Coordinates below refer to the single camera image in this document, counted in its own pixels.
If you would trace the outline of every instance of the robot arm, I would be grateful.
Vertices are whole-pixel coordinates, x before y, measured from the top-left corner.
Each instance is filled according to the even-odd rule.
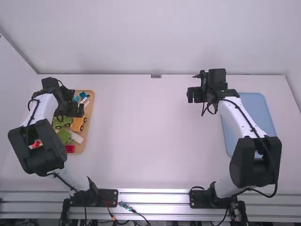
[[[65,147],[51,123],[53,116],[58,115],[82,117],[84,106],[73,102],[74,90],[59,87],[58,80],[46,78],[42,84],[43,90],[34,93],[29,101],[27,118],[20,127],[9,131],[8,138],[26,173],[60,178],[73,188],[74,196],[74,191],[88,191],[91,181],[73,176],[68,170]],[[43,145],[31,149],[37,139]]]
[[[231,127],[237,145],[230,162],[229,174],[222,180],[210,185],[212,202],[229,198],[246,189],[275,184],[275,195],[279,175],[281,142],[277,137],[269,137],[256,125],[242,105],[239,94],[228,89],[225,69],[200,71],[194,76],[201,79],[200,87],[190,87],[187,91],[188,102],[213,105]],[[262,154],[255,158],[255,152]]]

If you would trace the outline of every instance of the yellow toy piece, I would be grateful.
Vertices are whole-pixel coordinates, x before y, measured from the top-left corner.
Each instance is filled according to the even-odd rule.
[[[83,116],[82,118],[73,118],[73,123],[70,128],[74,132],[81,132],[84,129],[84,123],[87,121],[87,118]]]

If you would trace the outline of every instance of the white wall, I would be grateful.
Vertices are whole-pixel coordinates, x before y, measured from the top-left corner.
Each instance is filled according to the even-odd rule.
[[[7,153],[13,151],[8,131],[17,128],[27,112],[27,103],[37,86],[37,74],[0,33],[0,169]]]
[[[40,73],[281,73],[300,108],[300,10],[299,0],[0,0],[0,26]]]

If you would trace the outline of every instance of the metal frame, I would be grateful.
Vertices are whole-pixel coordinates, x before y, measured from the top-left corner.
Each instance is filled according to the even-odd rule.
[[[148,220],[219,221],[225,210],[191,209],[189,190],[119,189],[119,201],[129,203]],[[0,218],[60,218],[68,191],[0,191]],[[249,221],[301,222],[301,194],[277,194],[268,199],[255,193],[238,197],[246,202]],[[117,219],[142,220],[122,207],[111,208]],[[84,218],[84,208],[71,207],[68,218]],[[110,219],[106,208],[87,208],[88,219]]]

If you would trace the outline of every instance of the green toy piece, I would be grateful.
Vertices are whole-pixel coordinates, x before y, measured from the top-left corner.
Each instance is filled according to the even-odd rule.
[[[71,133],[69,133],[68,131],[66,131],[64,129],[61,129],[60,131],[58,131],[57,135],[64,145],[68,145],[72,142]]]
[[[58,116],[59,120],[56,117],[52,119],[52,127],[54,129],[61,129],[63,126],[69,127],[73,123],[73,118],[64,116],[63,121],[62,117]]]

